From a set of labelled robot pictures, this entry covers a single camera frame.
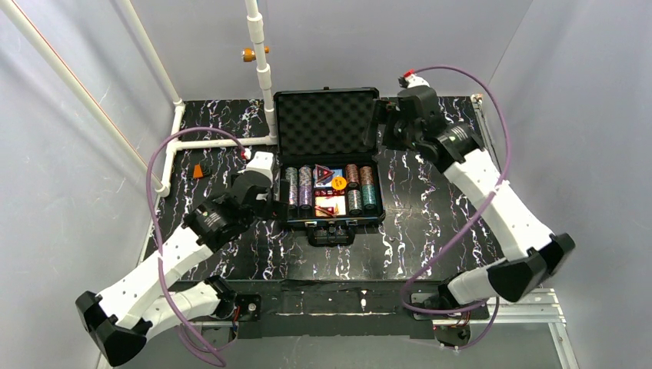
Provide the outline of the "black red all-in triangle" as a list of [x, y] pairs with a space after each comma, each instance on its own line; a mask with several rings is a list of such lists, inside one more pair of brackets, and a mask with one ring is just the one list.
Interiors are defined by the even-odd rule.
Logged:
[[315, 165], [313, 169], [314, 185], [322, 186], [331, 182], [334, 172], [323, 165]]

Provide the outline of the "black poker set case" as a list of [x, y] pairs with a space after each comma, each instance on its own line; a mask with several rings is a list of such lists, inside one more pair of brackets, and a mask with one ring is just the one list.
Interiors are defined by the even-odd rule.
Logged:
[[[287, 167], [308, 165], [312, 169], [312, 207], [308, 210], [289, 208], [284, 227], [302, 231], [308, 243], [315, 247], [349, 246], [356, 234], [369, 227], [378, 227], [385, 218], [384, 199], [378, 167], [378, 143], [364, 145], [364, 130], [371, 118], [372, 104], [380, 98], [376, 88], [339, 88], [321, 90], [280, 91], [274, 95], [278, 130], [280, 181]], [[345, 189], [346, 212], [336, 218], [318, 218], [314, 213], [315, 196], [313, 169], [323, 165], [344, 169], [348, 164], [372, 167], [378, 208], [360, 215], [350, 215]]]

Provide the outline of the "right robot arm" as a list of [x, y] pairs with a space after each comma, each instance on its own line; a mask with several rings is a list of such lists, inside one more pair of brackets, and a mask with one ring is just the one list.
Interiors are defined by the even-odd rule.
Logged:
[[384, 125], [382, 144], [395, 151], [414, 151], [429, 161], [472, 203], [476, 212], [445, 246], [454, 246], [481, 219], [498, 240], [503, 257], [465, 271], [437, 288], [434, 304], [410, 303], [410, 278], [402, 290], [403, 305], [422, 314], [469, 311], [488, 298], [518, 302], [553, 277], [575, 249], [569, 234], [555, 234], [538, 220], [499, 171], [481, 140], [465, 123], [450, 123], [437, 92], [409, 71], [399, 78], [394, 102], [377, 99], [365, 143]]

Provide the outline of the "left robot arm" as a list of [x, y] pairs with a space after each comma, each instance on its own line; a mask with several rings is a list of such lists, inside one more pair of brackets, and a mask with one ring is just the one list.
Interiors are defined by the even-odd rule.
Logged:
[[214, 317], [234, 329], [261, 314], [261, 297], [231, 289], [219, 276], [185, 291], [168, 289], [183, 274], [235, 241], [258, 219], [286, 210], [272, 191], [274, 155], [260, 151], [231, 177], [231, 187], [191, 211], [155, 252], [99, 293], [76, 302], [84, 329], [112, 367], [126, 364], [154, 336], [197, 317]]

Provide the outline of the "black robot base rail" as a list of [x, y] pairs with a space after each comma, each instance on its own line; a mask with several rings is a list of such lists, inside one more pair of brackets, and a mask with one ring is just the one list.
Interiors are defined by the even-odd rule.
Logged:
[[403, 308], [403, 281], [231, 280], [238, 338], [408, 336], [434, 338], [433, 318]]

